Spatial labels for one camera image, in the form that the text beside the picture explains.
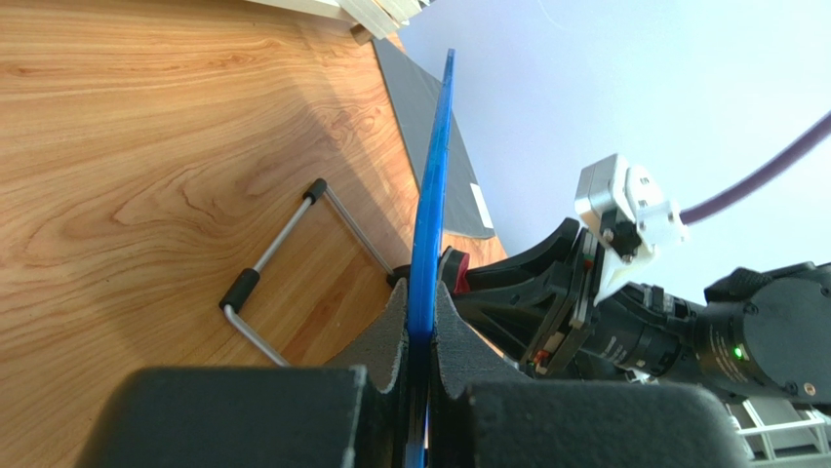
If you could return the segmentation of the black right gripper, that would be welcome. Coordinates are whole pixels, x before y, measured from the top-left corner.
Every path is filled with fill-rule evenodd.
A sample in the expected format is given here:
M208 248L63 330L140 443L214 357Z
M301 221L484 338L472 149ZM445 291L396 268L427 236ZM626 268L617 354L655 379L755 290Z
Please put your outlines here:
M663 288L629 283L593 305L582 327L539 345L574 304L581 269L581 225L567 218L534 247L464 274L455 309L474 330L515 361L532 359L532 376L574 380L700 380L693 328L701 306Z

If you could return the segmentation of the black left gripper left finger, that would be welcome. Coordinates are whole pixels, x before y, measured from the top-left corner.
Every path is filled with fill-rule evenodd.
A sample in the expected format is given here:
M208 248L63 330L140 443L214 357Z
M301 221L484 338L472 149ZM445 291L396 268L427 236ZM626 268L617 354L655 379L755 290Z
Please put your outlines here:
M173 367L130 374L81 467L401 467L408 286L323 367Z

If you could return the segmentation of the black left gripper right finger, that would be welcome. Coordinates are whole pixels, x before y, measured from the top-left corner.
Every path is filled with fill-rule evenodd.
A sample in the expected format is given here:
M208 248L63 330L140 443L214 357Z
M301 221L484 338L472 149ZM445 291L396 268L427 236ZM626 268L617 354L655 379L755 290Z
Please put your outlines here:
M438 286L432 467L746 467L724 406L695 386L533 380L509 366Z

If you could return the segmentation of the red whiteboard eraser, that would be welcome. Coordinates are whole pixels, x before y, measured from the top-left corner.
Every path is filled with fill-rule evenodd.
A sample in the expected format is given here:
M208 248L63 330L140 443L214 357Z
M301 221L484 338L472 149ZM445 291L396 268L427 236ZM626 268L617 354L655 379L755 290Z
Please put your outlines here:
M442 253L439 259L438 277L451 295L470 292L466 278L469 261L469 253L453 247L447 247Z

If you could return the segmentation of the blue framed whiteboard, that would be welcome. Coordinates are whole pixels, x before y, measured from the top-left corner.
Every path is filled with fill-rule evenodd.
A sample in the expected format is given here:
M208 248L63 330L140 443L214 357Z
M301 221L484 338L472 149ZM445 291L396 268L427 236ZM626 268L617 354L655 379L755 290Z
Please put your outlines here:
M424 465L431 340L435 328L435 296L439 282L438 255L443 237L448 153L452 134L454 73L455 50L449 49L415 218L407 317L410 342L410 428L405 444L406 467Z

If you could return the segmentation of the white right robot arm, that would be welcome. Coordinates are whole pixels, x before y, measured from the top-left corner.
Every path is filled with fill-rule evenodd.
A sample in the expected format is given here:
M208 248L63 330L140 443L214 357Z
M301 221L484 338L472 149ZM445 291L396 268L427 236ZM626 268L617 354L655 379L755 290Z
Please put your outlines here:
M611 380L639 371L729 404L779 398L830 410L830 268L738 268L697 304L628 283L600 295L611 258L573 219L502 261L446 252L457 313L533 378Z

